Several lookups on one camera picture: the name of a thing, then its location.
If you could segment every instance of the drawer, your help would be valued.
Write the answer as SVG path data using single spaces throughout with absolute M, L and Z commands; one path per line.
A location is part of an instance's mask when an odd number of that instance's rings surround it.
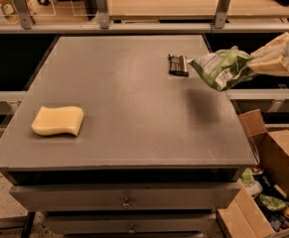
M 48 216 L 46 225 L 55 233 L 154 233 L 207 231 L 216 221 L 214 213 L 168 213 L 155 214 L 95 214 L 72 216 Z
M 14 186 L 10 193 L 28 211 L 216 209 L 239 191 L 236 182 L 116 183 Z

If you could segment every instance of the gray table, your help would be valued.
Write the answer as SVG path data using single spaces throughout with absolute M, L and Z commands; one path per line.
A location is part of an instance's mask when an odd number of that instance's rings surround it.
M 168 54 L 207 52 L 202 36 L 61 37 L 0 140 L 11 193 L 43 212 L 118 210 L 115 199 L 101 201 L 112 194 L 126 208 L 134 194 L 157 196 L 136 210 L 227 206 L 239 172 L 256 164 L 235 111 L 191 68 L 189 78 L 169 74 Z M 81 107 L 79 135 L 36 135 L 31 124 L 42 105 Z M 165 191 L 194 199 L 165 202 Z

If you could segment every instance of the drawer knob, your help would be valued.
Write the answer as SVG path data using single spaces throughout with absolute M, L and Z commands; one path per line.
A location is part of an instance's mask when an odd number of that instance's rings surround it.
M 121 204 L 121 206 L 123 209 L 128 209 L 128 208 L 132 207 L 132 203 L 129 202 L 127 196 L 125 196 L 124 202 Z
M 134 225 L 132 224 L 131 227 L 130 227 L 130 230 L 128 230 L 128 233 L 129 234 L 135 234 L 136 231 L 134 230 Z

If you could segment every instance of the metal post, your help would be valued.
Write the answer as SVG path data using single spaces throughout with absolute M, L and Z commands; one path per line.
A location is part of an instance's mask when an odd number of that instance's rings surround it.
M 23 29 L 30 30 L 34 25 L 26 0 L 13 0 Z
M 214 18 L 214 27 L 222 29 L 226 20 L 226 13 L 229 8 L 230 0 L 218 0 L 217 10 Z
M 96 0 L 98 11 L 98 24 L 101 29 L 108 29 L 110 26 L 110 19 L 108 15 L 107 0 Z

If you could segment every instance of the desk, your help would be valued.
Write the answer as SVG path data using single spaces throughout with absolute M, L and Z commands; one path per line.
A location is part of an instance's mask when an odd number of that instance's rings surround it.
M 256 164 L 226 95 L 168 72 L 168 54 L 207 52 L 201 36 L 60 37 L 0 140 L 12 195 L 60 233 L 207 230 Z M 80 106 L 79 135 L 34 134 L 42 105 Z
M 112 20 L 212 19 L 218 0 L 109 0 Z M 274 0 L 231 0 L 228 18 L 289 18 Z

